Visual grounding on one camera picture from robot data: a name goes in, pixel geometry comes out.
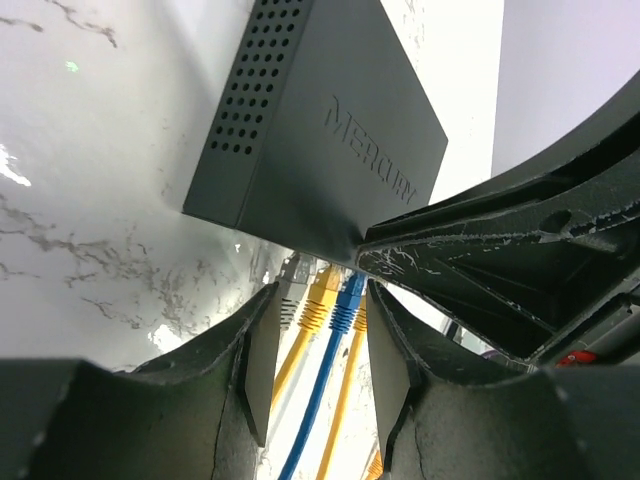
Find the red object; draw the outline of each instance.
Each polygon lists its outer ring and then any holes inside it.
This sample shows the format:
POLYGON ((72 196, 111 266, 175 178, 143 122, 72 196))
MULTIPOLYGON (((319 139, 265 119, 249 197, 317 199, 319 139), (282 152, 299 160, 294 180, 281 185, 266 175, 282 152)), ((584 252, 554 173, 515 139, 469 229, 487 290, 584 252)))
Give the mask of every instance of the red object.
POLYGON ((598 356, 595 353, 587 352, 586 350, 576 350, 560 360, 556 367, 573 367, 581 364, 589 364, 597 359, 598 356))

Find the gray connector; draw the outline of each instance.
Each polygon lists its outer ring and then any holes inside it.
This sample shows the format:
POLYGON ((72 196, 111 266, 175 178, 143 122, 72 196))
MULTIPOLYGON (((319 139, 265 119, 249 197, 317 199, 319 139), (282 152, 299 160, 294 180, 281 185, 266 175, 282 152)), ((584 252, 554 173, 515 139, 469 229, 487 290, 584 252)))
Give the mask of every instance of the gray connector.
POLYGON ((306 253, 294 253, 282 262, 277 281, 282 292, 280 329, 286 331, 316 273, 316 259, 306 253))

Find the ventilation hole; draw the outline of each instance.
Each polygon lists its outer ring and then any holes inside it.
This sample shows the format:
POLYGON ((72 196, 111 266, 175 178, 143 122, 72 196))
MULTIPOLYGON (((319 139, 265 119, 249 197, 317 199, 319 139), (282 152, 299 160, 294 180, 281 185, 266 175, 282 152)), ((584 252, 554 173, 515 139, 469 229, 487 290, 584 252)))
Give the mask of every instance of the ventilation hole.
POLYGON ((547 233, 560 233, 571 221, 571 212, 560 210, 545 218, 540 223, 540 230, 547 233))

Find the embossed logo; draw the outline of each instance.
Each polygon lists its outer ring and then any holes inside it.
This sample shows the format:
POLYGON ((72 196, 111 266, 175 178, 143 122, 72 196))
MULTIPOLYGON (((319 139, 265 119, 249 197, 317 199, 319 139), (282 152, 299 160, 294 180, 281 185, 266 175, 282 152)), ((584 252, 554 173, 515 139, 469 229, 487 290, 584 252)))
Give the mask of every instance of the embossed logo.
POLYGON ((349 146, 355 156, 362 161, 373 175, 407 205, 416 195, 416 189, 349 111, 340 107, 340 101, 332 96, 332 106, 324 121, 325 128, 349 146))

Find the cable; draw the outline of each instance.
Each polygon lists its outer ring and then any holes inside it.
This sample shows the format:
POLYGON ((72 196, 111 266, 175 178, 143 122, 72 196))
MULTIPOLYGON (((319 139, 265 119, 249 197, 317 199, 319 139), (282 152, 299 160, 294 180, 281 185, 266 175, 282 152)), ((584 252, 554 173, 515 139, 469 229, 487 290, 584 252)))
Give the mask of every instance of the cable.
POLYGON ((294 253, 285 258, 276 281, 282 292, 282 307, 280 309, 280 330, 286 332, 298 311, 309 282, 313 279, 316 260, 306 253, 294 253))
POLYGON ((369 465, 369 473, 365 480, 378 480, 384 472, 382 468, 382 457, 380 456, 380 450, 376 452, 376 456, 373 457, 371 465, 369 465))
POLYGON ((333 416, 331 430, 329 431, 329 438, 327 439, 327 445, 324 448, 324 454, 322 455, 322 462, 320 462, 320 468, 318 469, 316 480, 325 480, 327 478, 331 459, 333 458, 333 453, 338 441, 338 435, 342 428, 342 421, 347 409, 349 393, 351 392, 351 384, 353 383, 353 377, 355 376, 356 366, 358 364, 358 357, 360 356, 360 350, 362 349, 362 344, 364 343, 365 336, 367 335, 366 297, 362 297, 362 300, 360 301, 360 308, 356 314, 356 320, 353 328, 356 332, 353 336, 353 340, 351 341, 349 358, 347 358, 347 366, 344 371, 344 377, 342 378, 342 386, 340 387, 340 396, 338 397, 336 412, 333 416))
POLYGON ((360 304, 360 297, 362 296, 362 290, 364 289, 365 276, 361 273, 354 273, 349 277, 349 280, 345 282, 342 291, 338 294, 336 300, 336 306, 331 316, 331 337, 329 337, 329 343, 327 349, 324 352, 320 369, 318 370, 318 376, 311 392, 311 398, 309 398, 309 404, 304 412, 298 435, 296 436, 287 461, 282 467, 279 480, 291 480, 293 473, 300 461, 302 451, 307 443, 311 428, 315 422, 318 409, 320 408, 320 402, 322 401, 322 395, 324 389, 327 386, 329 380, 329 373, 331 372, 331 365, 335 360, 335 357, 340 348, 340 341, 342 336, 349 331, 353 317, 356 313, 356 309, 360 304))
POLYGON ((307 303, 300 318, 300 331, 291 350, 287 354, 284 363, 280 367, 278 375, 273 382, 273 396, 271 398, 271 410, 275 407, 284 391, 284 386, 289 381, 296 365, 300 362, 311 336, 318 332, 336 302, 338 289, 340 288, 341 271, 333 265, 318 273, 309 289, 307 303))

